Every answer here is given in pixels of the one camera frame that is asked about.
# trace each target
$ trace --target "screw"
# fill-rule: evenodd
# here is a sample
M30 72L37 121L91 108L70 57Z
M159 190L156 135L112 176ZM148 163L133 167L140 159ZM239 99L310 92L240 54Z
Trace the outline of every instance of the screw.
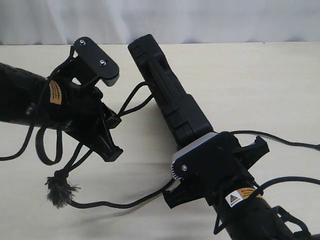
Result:
M107 62L105 60L100 60L100 66L103 67L107 64Z
M186 172L186 171L188 170L188 167L187 167L186 165L182 165L182 166L181 166L181 170L184 171L184 172Z

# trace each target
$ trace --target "rope tassel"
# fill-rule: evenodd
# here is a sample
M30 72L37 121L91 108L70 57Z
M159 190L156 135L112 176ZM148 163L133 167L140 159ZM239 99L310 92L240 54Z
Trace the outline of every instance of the rope tassel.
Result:
M70 185L67 182L69 173L64 169L54 172L54 176L47 177L48 186L47 200L57 208L63 208L73 201L74 193L78 192L80 187Z

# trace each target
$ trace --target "white backdrop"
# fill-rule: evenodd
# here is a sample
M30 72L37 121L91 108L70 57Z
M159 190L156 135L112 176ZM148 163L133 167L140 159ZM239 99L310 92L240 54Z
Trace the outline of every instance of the white backdrop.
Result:
M318 0L0 0L0 44L319 41Z

